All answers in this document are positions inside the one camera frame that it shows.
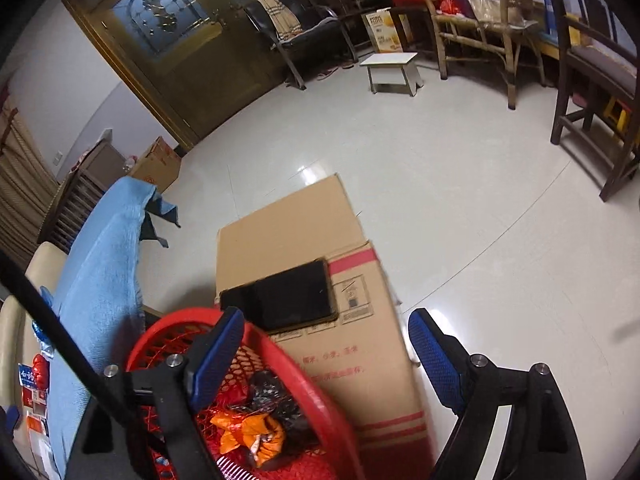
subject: cardboard box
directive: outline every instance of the cardboard box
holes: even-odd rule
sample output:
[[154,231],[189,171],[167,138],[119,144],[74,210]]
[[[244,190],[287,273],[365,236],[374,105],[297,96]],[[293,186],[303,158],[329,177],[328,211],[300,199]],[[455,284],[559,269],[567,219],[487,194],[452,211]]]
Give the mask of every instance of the cardboard box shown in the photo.
[[426,478],[433,458],[395,305],[336,175],[220,230],[218,295],[321,257],[339,318],[272,339],[344,410],[367,479]]
[[155,184],[164,192],[180,174],[182,159],[158,137],[129,171],[129,176]]
[[[406,40],[411,43],[414,37],[409,27],[407,16],[400,14],[399,18],[402,23],[402,28],[404,29]],[[371,44],[377,52],[402,52],[400,37],[398,36],[398,31],[394,25],[391,13],[389,12],[389,7],[365,14],[362,19],[367,27]]]

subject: metal screw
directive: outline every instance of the metal screw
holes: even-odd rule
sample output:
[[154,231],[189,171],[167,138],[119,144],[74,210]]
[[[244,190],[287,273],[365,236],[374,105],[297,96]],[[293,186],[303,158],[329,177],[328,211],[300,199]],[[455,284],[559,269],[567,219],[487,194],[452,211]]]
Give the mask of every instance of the metal screw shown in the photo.
[[116,375],[118,373],[118,365],[108,365],[107,367],[104,368],[104,375],[105,377],[113,377],[114,375]]
[[182,354],[171,354],[166,359],[167,365],[169,365],[171,368],[180,366],[182,364],[182,361],[184,361],[184,357],[182,357]]
[[551,370],[544,363],[538,363],[534,366],[534,370],[537,371],[540,375],[548,375]]
[[487,363],[489,362],[489,359],[486,358],[486,356],[482,355],[482,354],[473,354],[471,357],[471,364],[473,366],[477,366],[478,368],[483,368],[487,365]]

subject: blue gripper pad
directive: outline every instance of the blue gripper pad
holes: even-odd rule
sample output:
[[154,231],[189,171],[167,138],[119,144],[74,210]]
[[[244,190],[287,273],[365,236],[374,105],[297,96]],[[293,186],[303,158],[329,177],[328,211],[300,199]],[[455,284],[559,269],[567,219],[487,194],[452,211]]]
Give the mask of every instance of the blue gripper pad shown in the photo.
[[462,374],[447,357],[423,316],[429,316],[423,308],[414,310],[409,316],[409,339],[440,403],[446,408],[451,408],[456,415],[460,415],[466,406],[462,394]]
[[228,373],[231,362],[242,342],[244,335],[244,316],[238,309],[229,307],[211,332],[194,341],[192,348],[199,343],[200,348],[188,352],[190,359],[195,358],[197,368],[187,371],[187,393],[194,413],[209,406],[216,398],[218,389]]

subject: blue towel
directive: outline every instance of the blue towel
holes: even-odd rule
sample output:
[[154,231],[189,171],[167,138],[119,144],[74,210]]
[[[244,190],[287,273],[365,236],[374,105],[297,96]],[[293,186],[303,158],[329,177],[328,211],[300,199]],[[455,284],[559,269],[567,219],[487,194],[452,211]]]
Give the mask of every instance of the blue towel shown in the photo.
[[[52,309],[98,373],[123,366],[144,329],[136,280],[139,241],[155,233],[148,211],[177,223],[175,207],[156,186],[123,177],[100,199],[71,247]],[[60,476],[89,393],[56,352],[50,366],[47,419]]]

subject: table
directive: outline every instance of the table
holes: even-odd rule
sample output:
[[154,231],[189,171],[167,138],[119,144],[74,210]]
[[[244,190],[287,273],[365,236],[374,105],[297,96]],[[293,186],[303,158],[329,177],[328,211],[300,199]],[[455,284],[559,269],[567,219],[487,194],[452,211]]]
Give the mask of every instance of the table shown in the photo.
[[415,96],[424,84],[414,63],[417,55],[416,52],[391,52],[367,57],[360,66],[367,67],[371,92],[377,93],[377,86],[387,86],[392,91],[398,88],[411,97]]

